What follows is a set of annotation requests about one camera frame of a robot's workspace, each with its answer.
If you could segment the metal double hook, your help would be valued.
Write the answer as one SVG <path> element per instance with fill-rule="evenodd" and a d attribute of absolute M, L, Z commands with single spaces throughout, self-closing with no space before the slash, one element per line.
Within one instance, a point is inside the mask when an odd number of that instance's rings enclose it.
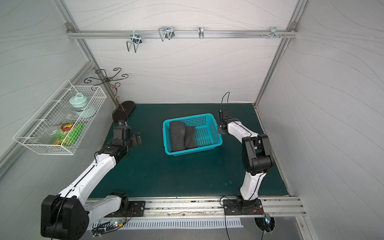
<path fill-rule="evenodd" d="M 126 42 L 128 52 L 134 51 L 136 53 L 142 42 L 142 37 L 140 35 L 136 33 L 130 35 L 130 40 Z"/>

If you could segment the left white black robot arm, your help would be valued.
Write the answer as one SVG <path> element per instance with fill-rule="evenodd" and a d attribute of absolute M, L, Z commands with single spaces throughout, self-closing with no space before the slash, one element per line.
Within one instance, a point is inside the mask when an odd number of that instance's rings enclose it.
<path fill-rule="evenodd" d="M 95 152 L 93 162 L 68 187 L 49 195 L 41 206 L 41 236 L 51 240 L 79 240 L 86 230 L 102 236 L 122 228 L 133 217 L 144 215 L 144 201 L 129 201 L 124 193 L 112 192 L 105 198 L 86 204 L 92 191 L 125 157 L 131 147 L 142 143 L 139 132 L 119 127 L 114 137 Z"/>

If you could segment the pale green lidded jar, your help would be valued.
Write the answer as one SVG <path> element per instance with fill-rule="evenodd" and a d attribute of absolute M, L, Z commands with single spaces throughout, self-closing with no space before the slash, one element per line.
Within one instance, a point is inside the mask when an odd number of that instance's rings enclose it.
<path fill-rule="evenodd" d="M 69 103 L 75 112 L 82 112 L 88 105 L 89 101 L 88 98 L 82 93 L 76 93 L 75 96 L 70 98 Z"/>

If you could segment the metal loop hook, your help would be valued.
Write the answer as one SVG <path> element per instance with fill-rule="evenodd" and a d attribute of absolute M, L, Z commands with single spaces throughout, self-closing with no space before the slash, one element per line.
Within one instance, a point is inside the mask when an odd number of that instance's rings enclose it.
<path fill-rule="evenodd" d="M 175 36 L 174 29 L 172 27 L 160 27 L 158 32 L 162 42 L 165 39 L 171 40 Z"/>

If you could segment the right circuit board in hole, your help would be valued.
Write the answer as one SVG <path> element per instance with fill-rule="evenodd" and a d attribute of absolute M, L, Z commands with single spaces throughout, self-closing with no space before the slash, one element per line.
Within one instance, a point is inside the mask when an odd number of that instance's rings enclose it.
<path fill-rule="evenodd" d="M 275 226 L 276 221 L 274 217 L 271 217 L 269 214 L 264 214 L 261 218 L 254 218 L 256 226 L 265 233 L 271 233 Z"/>

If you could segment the colourful snack packet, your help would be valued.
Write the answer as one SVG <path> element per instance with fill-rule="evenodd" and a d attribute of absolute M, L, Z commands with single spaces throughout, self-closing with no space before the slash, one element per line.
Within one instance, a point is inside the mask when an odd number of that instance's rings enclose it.
<path fill-rule="evenodd" d="M 51 145 L 61 145 L 64 147 L 70 147 L 75 144 L 78 138 L 83 132 L 85 123 L 64 123 L 60 128 L 55 131 L 52 139 L 50 140 Z"/>

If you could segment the clear plastic bag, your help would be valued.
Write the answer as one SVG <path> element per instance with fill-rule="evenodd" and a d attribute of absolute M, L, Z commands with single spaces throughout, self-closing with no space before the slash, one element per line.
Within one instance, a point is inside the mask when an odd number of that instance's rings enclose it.
<path fill-rule="evenodd" d="M 33 144 L 38 145 L 51 145 L 50 140 L 52 139 L 55 131 L 57 131 L 60 126 L 64 123 L 74 123 L 78 120 L 78 115 L 76 112 L 68 109 L 62 110 L 63 122 L 60 125 L 48 126 L 41 128 L 35 135 L 35 138 L 32 140 Z"/>

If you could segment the dark grey long pants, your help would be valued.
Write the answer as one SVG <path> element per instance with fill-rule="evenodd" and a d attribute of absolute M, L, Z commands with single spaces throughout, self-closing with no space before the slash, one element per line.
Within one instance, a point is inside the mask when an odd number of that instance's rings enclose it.
<path fill-rule="evenodd" d="M 184 122 L 170 122 L 171 147 L 173 152 L 197 148 L 196 127 L 188 127 Z"/>

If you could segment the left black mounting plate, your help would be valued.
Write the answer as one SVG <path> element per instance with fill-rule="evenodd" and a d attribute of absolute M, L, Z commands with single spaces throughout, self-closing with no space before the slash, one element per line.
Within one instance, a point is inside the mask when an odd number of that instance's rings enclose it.
<path fill-rule="evenodd" d="M 145 201 L 125 201 L 121 203 L 120 208 L 112 213 L 113 217 L 143 217 L 145 210 Z"/>

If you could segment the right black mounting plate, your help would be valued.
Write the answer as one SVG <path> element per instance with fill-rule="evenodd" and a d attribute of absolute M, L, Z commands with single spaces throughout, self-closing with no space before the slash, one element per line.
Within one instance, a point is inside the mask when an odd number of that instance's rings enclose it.
<path fill-rule="evenodd" d="M 226 216 L 253 216 L 264 215 L 264 208 L 260 199 L 252 201 L 243 200 L 223 200 L 222 203 Z"/>

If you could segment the metal bracket hook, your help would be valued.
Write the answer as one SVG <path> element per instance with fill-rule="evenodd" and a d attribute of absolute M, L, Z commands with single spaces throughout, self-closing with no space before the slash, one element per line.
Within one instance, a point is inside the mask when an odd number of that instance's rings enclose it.
<path fill-rule="evenodd" d="M 262 38 L 269 38 L 269 39 L 284 39 L 287 37 L 287 34 L 285 31 L 280 31 L 276 27 L 272 27 L 270 31 L 266 34 L 260 34 Z"/>

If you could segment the teal plastic basket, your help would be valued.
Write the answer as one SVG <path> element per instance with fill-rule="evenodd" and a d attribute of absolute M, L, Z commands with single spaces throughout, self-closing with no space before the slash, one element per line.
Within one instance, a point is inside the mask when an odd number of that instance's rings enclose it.
<path fill-rule="evenodd" d="M 170 122 L 173 121 L 180 121 L 187 127 L 196 128 L 194 136 L 196 148 L 178 152 L 172 150 Z M 163 140 L 166 154 L 174 157 L 213 150 L 223 144 L 223 139 L 218 133 L 218 124 L 210 113 L 165 120 L 163 122 Z"/>

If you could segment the ornate metal hook stand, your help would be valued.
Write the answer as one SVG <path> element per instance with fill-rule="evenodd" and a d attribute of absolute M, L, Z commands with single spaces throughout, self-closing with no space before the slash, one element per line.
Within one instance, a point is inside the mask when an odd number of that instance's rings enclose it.
<path fill-rule="evenodd" d="M 112 113 L 112 119 L 119 126 L 127 125 L 127 121 L 136 107 L 136 104 L 133 101 L 121 102 L 119 97 L 119 87 L 121 85 L 120 81 L 126 80 L 128 74 L 120 74 L 122 71 L 121 68 L 117 67 L 113 69 L 113 75 L 109 76 L 104 69 L 95 70 L 95 74 L 98 75 L 98 78 L 88 77 L 83 82 L 85 84 L 92 84 L 93 80 L 100 81 L 100 83 L 93 85 L 93 88 L 101 85 L 109 87 L 111 93 L 113 94 L 113 100 L 117 108 Z"/>

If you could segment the small metal clip hook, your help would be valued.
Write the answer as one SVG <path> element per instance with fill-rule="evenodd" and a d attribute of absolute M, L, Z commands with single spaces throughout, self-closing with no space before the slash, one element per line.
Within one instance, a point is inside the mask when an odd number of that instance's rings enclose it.
<path fill-rule="evenodd" d="M 199 33 L 199 39 L 203 39 L 204 38 L 204 28 L 198 27 L 198 33 Z"/>

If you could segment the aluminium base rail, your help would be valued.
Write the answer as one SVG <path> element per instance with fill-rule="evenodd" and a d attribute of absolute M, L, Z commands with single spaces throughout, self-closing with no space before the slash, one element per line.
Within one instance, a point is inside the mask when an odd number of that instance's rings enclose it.
<path fill-rule="evenodd" d="M 223 218 L 223 200 L 236 197 L 153 197 L 129 198 L 129 201 L 145 201 L 143 219 L 192 219 Z M 299 197 L 264 196 L 259 197 L 264 212 L 272 217 L 306 217 L 307 213 Z M 230 218 L 261 218 L 253 216 L 229 216 Z"/>

